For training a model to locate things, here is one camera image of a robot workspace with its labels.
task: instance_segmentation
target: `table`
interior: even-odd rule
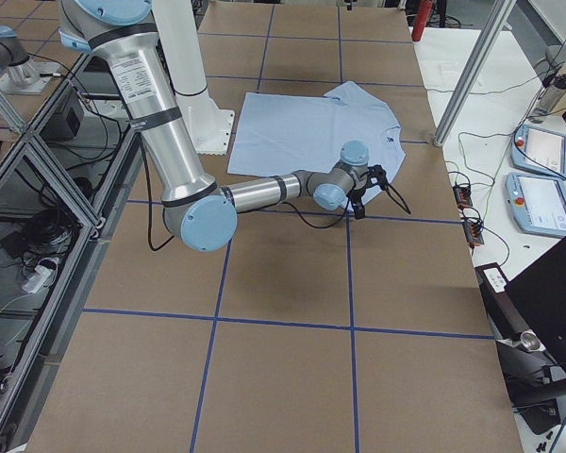
[[[451,96],[451,93],[446,91],[453,90],[477,35],[477,30],[428,28],[424,32],[422,41],[415,45],[425,86],[430,89],[428,100],[436,123],[440,120]],[[506,88],[516,85],[522,86],[505,91]],[[510,255],[507,264],[503,266],[503,271],[509,279],[522,272],[557,243],[558,239],[523,234],[511,217],[504,188],[505,176],[509,172],[516,171],[511,165],[509,155],[505,154],[509,138],[480,139],[462,136],[466,159],[464,160],[459,147],[458,134],[471,132],[488,136],[511,132],[524,116],[540,85],[539,78],[511,32],[503,31],[472,92],[505,92],[470,95],[443,147],[448,170],[457,170],[457,165],[472,182],[491,183],[491,180],[466,168],[466,162],[471,168],[489,175],[493,175],[499,168],[496,183],[491,191],[485,225],[503,237],[509,245]],[[542,124],[535,126],[566,134],[566,124],[561,115],[549,116]],[[464,179],[460,177],[459,182],[464,182]],[[488,195],[487,188],[474,187],[472,199],[475,207],[483,214],[486,212]],[[485,245],[477,247],[474,251],[474,266],[495,261],[502,262],[507,251],[500,240],[488,231],[484,232],[484,240]],[[536,448],[540,442],[546,440],[544,436],[535,436],[521,417],[517,416],[516,422],[520,427],[525,451],[529,451],[531,447]],[[562,438],[561,444],[566,445],[566,431],[562,434]]]
[[[27,451],[521,451],[403,13],[212,3],[200,43],[223,109],[350,79],[388,102],[414,213],[270,208],[218,252],[153,254],[141,177]]]

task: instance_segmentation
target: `wire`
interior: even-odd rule
[[[556,113],[560,113],[561,111],[566,110],[566,107],[564,107],[563,109],[557,109],[554,111],[550,111],[549,113],[544,113],[543,115],[529,115],[526,117],[526,119],[528,120],[532,120],[533,118],[544,118],[546,116],[551,116],[551,115],[555,115]]]
[[[508,244],[508,242],[507,242],[505,239],[503,239],[501,236],[499,236],[497,233],[495,233],[494,231],[492,231],[490,228],[487,228],[487,227],[485,227],[485,226],[482,226],[482,229],[488,231],[488,232],[489,232],[490,234],[492,234],[493,236],[496,236],[496,237],[503,243],[503,245],[506,247],[506,250],[507,250],[508,253],[506,254],[506,257],[505,257],[505,259],[503,260],[503,262],[502,262],[501,264],[499,264],[499,267],[503,267],[503,266],[508,262],[508,260],[509,260],[510,249],[509,249],[509,244]]]
[[[545,73],[545,77],[546,78],[549,75],[549,71],[552,70],[552,67],[554,65],[556,65],[556,58],[559,57],[559,54],[561,53],[562,49],[564,48],[564,46],[566,45],[566,39],[564,40],[564,42],[562,43],[562,45],[559,47],[558,52],[556,53],[556,55],[554,56],[554,58],[551,60],[551,63],[549,63],[549,69],[547,70],[547,72]]]
[[[56,143],[56,142],[47,142],[46,144],[48,144],[49,146],[57,146],[61,149],[64,149],[65,151],[67,151],[68,153],[73,154],[74,156],[82,159],[82,160],[95,160],[95,159],[99,159],[102,157],[103,153],[105,153],[109,148],[105,147],[103,149],[100,150],[100,152],[96,155],[96,156],[92,156],[92,157],[88,157],[88,156],[83,156],[77,152],[75,152],[70,146],[66,146],[62,143]]]
[[[551,444],[551,447],[549,448],[549,453],[554,453],[554,448],[556,448],[556,444],[558,443],[559,436],[561,435],[564,428],[566,428],[566,416],[564,417],[564,420],[562,420],[562,424],[559,427],[558,434],[556,434],[556,438],[554,439],[553,443]]]
[[[394,194],[398,196],[398,200],[391,195],[390,190],[392,190]],[[401,210],[406,212],[408,215],[411,215],[411,209],[405,201],[405,198],[403,198],[403,195],[401,195],[396,189],[394,189],[394,186],[392,186],[390,182],[388,183],[388,188],[384,192],[388,194],[390,200],[392,200],[397,206],[399,206]]]
[[[543,165],[542,163],[537,162],[536,160],[530,158],[522,149],[520,149],[519,147],[516,146],[516,149],[520,152],[520,154],[522,154],[525,158],[527,158],[528,160],[530,160],[531,162],[535,163],[536,165],[540,166],[541,168],[544,168],[545,170],[553,173],[554,175],[556,175],[557,177],[560,177],[564,180],[566,180],[566,176],[563,175],[560,172],[557,172],[556,170],[553,170],[549,167],[547,167],[546,165]]]
[[[8,307],[10,307],[12,304],[14,304],[15,302],[17,302],[17,301],[19,301],[19,300],[21,300],[21,299],[25,299],[26,297],[29,297],[29,296],[31,296],[31,295],[33,295],[33,294],[23,294],[23,295],[20,295],[19,297],[15,297],[15,298],[12,299],[10,302],[8,302],[4,307],[2,307],[2,309],[0,309],[0,315],[1,315]],[[19,336],[19,334],[20,334],[22,331],[23,331],[23,329],[19,330],[19,331],[15,334],[15,336],[14,336],[13,338],[16,338],[17,336]],[[12,341],[13,341],[13,340],[11,339],[11,340],[9,340],[6,344],[1,344],[0,347],[9,345],[10,343],[12,343]]]
[[[290,206],[295,211],[295,213],[298,214],[298,217],[300,217],[300,220],[302,222],[304,222],[306,225],[308,225],[309,227],[314,228],[314,229],[328,229],[328,228],[332,228],[335,225],[337,225],[346,216],[346,213],[348,212],[348,207],[350,206],[350,198],[348,198],[348,200],[346,201],[346,206],[343,209],[343,213],[340,214],[340,216],[335,221],[331,222],[328,225],[314,225],[314,224],[312,224],[311,222],[309,222],[306,219],[306,217],[304,217],[302,212],[300,212],[300,210],[297,207],[295,207],[293,203],[290,203],[289,201],[284,201],[284,202],[281,203],[281,205]]]
[[[543,74],[545,74],[545,71],[541,71],[540,73],[536,73],[533,77],[530,77],[527,81],[519,83],[518,85],[512,85],[511,87],[507,87],[503,90],[498,90],[498,91],[491,91],[491,92],[470,92],[470,95],[475,95],[475,96],[484,96],[487,94],[502,94],[504,92],[508,92],[509,90],[514,90],[516,88],[520,88],[523,87],[524,85],[526,85],[528,82],[532,82],[533,80],[536,80],[539,78],[539,76],[542,76]],[[436,88],[426,88],[425,89],[427,92],[454,92],[455,90],[438,90]]]
[[[463,165],[465,165],[465,168],[467,168],[471,172],[478,173],[479,175],[482,175],[482,176],[489,178],[491,180],[491,185],[489,187],[492,188],[492,186],[495,183],[496,175],[491,176],[488,173],[481,172],[479,170],[476,170],[475,168],[470,167],[470,165],[468,165],[468,160],[467,160],[467,157],[465,155],[465,147],[463,145],[463,142],[461,141],[461,136],[462,135],[469,135],[471,137],[477,137],[478,139],[490,139],[492,137],[509,137],[509,136],[513,135],[513,133],[514,133],[514,131],[509,132],[508,134],[478,135],[478,134],[474,134],[472,132],[459,132],[459,134],[457,136],[458,142],[459,142],[459,153],[460,153],[461,157],[463,158]]]
[[[147,197],[149,199],[149,220],[147,223],[147,243],[149,244],[149,248],[152,252],[158,252],[163,247],[165,247],[170,241],[175,237],[174,235],[170,236],[167,240],[165,240],[162,244],[155,247],[153,245],[153,240],[151,237],[153,236],[153,197],[151,194],[151,175],[149,174],[149,163],[147,162],[147,153],[144,150],[144,144],[141,141],[141,155],[142,155],[142,165],[144,166],[144,178],[147,183]]]

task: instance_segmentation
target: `white cable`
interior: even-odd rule
[[[7,305],[5,305],[2,309],[0,309],[0,314],[2,314],[8,307],[10,307],[12,304],[14,304],[15,302],[17,302],[18,300],[21,300],[21,299],[23,299],[23,298],[25,298],[25,297],[29,297],[29,296],[31,296],[31,295],[32,295],[32,294],[23,294],[23,295],[20,295],[19,297],[15,297],[15,298],[12,299],[10,302],[8,302]],[[15,335],[12,339],[8,340],[8,342],[5,343],[5,344],[0,344],[0,347],[7,346],[7,345],[11,344],[11,343],[16,339],[16,337],[23,331],[23,329],[24,329],[25,327],[27,327],[29,324],[30,324],[30,323],[25,323],[25,326],[23,326],[23,327],[16,333],[16,335]]]

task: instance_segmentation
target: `floor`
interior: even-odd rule
[[[272,208],[218,252],[152,254],[140,178],[28,451],[521,451],[405,18],[216,5],[200,43],[219,106],[355,80],[405,125],[413,215],[379,197],[368,219],[313,231]]]

